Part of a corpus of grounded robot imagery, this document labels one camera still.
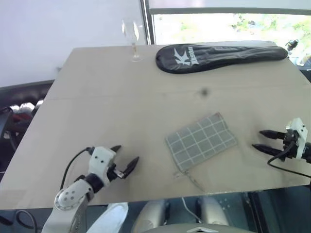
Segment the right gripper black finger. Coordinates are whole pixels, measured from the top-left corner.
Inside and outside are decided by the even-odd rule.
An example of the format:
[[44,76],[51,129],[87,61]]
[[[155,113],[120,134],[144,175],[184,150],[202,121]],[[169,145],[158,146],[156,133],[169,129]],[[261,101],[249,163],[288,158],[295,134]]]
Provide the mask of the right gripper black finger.
[[278,131],[262,130],[262,131],[259,131],[259,133],[270,139],[281,139],[281,140],[284,139],[284,133],[278,132]]
[[274,149],[268,145],[265,144],[252,144],[252,147],[254,147],[255,149],[259,150],[262,153],[271,155],[271,156],[277,156],[280,153],[282,153],[281,150],[278,149]]

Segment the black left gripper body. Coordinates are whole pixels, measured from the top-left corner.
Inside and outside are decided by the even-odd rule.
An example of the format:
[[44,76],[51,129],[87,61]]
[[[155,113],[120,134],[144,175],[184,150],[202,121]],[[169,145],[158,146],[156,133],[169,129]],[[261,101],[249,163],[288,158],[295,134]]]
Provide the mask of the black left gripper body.
[[123,179],[124,178],[124,173],[120,170],[117,169],[117,166],[115,163],[113,163],[107,171],[107,178],[109,181],[113,181],[117,178]]

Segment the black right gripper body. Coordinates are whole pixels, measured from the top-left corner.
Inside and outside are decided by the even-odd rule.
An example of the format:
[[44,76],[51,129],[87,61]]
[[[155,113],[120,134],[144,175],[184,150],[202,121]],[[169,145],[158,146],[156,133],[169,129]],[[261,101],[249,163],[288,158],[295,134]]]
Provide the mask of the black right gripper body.
[[297,149],[298,149],[298,140],[300,138],[300,135],[296,130],[287,130],[284,136],[283,140],[283,149],[286,150],[288,147],[289,150],[285,153],[284,156],[282,156],[281,160],[285,161],[286,158],[289,159],[296,159],[297,156]]

